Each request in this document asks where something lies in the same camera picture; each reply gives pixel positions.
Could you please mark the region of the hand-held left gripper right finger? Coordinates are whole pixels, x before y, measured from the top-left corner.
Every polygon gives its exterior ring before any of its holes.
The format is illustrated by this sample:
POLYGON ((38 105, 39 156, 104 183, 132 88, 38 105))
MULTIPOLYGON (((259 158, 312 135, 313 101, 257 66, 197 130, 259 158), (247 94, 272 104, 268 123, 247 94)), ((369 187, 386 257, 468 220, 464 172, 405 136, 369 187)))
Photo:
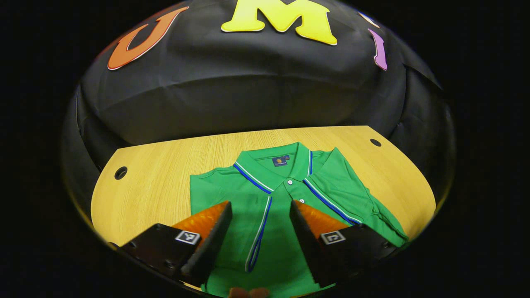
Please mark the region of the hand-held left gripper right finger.
POLYGON ((368 225, 346 225, 297 200, 290 203, 289 218, 313 279, 322 287, 355 279, 399 249, 368 225))

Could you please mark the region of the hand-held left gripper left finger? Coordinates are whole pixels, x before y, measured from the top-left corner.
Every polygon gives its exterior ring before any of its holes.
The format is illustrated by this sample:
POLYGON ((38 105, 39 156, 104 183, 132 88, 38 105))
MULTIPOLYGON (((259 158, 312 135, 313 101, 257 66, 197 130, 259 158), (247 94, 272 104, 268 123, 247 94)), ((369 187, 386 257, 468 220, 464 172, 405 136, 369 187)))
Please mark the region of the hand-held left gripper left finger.
POLYGON ((167 281, 199 287, 214 268, 232 220, 223 201, 174 225, 155 223, 113 249, 167 281))

